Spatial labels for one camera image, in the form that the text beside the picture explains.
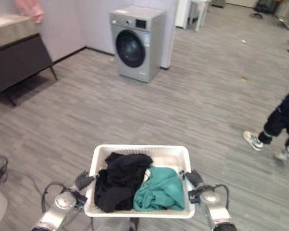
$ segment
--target white laundry basket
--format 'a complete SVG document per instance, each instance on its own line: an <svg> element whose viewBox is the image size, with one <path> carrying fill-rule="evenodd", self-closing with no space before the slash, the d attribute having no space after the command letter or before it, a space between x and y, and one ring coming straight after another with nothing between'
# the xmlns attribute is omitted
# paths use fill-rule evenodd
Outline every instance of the white laundry basket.
<svg viewBox="0 0 289 231"><path fill-rule="evenodd" d="M96 175L101 169L107 168L105 159L112 153L123 155L146 154L153 160L153 165L157 167L170 167L177 173L184 170L190 172L190 160L187 148L183 146L153 146L153 145L100 145L96 147L93 154L90 176ZM88 198L84 211L89 217L128 217L128 218L191 218L195 212L195 205L188 200L188 191L192 186L188 180L183 180L185 209L179 210L155 210L151 212L139 212L134 209L130 211L114 211L105 213L94 204L95 181L88 188L86 197Z"/></svg>

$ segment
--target washing machine control panel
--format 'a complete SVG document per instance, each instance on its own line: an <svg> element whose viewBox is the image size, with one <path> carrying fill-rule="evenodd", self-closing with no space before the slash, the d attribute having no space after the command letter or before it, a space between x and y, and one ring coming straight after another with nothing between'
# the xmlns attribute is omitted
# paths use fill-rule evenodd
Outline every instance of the washing machine control panel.
<svg viewBox="0 0 289 231"><path fill-rule="evenodd" d="M150 29L150 23L147 20L138 19L126 15L112 15L111 24L117 26L126 26L129 28L138 28L140 30Z"/></svg>
<svg viewBox="0 0 289 231"><path fill-rule="evenodd" d="M146 29L146 21L136 19L136 27L141 29Z"/></svg>

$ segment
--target black pants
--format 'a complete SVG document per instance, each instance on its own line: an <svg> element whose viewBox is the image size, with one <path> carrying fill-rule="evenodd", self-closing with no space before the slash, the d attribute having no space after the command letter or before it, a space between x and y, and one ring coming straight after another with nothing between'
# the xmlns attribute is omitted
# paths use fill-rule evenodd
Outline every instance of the black pants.
<svg viewBox="0 0 289 231"><path fill-rule="evenodd" d="M259 134L258 139L264 144L270 144L273 136L278 136L284 128L287 130L289 135L289 124L284 119L281 110L277 108L269 116L267 123L264 125L264 131ZM289 146L289 138L286 141L285 146Z"/></svg>

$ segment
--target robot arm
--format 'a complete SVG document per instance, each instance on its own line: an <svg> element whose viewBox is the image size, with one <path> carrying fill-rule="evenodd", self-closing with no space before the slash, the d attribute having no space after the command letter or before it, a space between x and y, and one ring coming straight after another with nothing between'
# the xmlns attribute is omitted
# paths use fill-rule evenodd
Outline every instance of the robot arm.
<svg viewBox="0 0 289 231"><path fill-rule="evenodd" d="M214 192L215 188L224 185L215 187L205 185L201 175L195 170L186 173L185 176L196 188L188 193L189 200L193 204L199 203L207 217L211 231L237 231L228 212L228 199L224 206L220 197ZM228 196L228 189L226 186L224 187Z"/></svg>
<svg viewBox="0 0 289 231"><path fill-rule="evenodd" d="M200 174L193 170L185 176L196 188L188 193L191 203L199 203L206 214L211 231L237 231L231 221L227 206L221 203L220 197L214 192L216 187L205 185ZM59 231L65 218L73 209L78 209L86 202L86 197L79 192L87 187L95 177L89 177L87 172L77 177L75 185L59 194L51 208L44 213L31 231Z"/></svg>
<svg viewBox="0 0 289 231"><path fill-rule="evenodd" d="M81 209L84 206L87 198L79 192L87 187L94 179L95 177L89 177L86 171L81 173L76 178L75 185L69 189L65 189L59 194L47 212L43 211L44 214L42 218L35 224L31 231L59 231L66 217L71 214L75 208Z"/></svg>

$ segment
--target child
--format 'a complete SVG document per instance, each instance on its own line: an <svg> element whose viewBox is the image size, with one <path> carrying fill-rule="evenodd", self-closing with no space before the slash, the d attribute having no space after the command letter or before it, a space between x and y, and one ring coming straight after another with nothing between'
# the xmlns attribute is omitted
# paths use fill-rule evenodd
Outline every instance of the child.
<svg viewBox="0 0 289 231"><path fill-rule="evenodd" d="M243 136L253 149L260 151L264 144L270 144L273 136L278 136L284 128L289 135L289 95L269 116L264 130L259 135L245 131ZM285 149L277 153L275 157L280 160L289 160L289 138L285 143Z"/></svg>

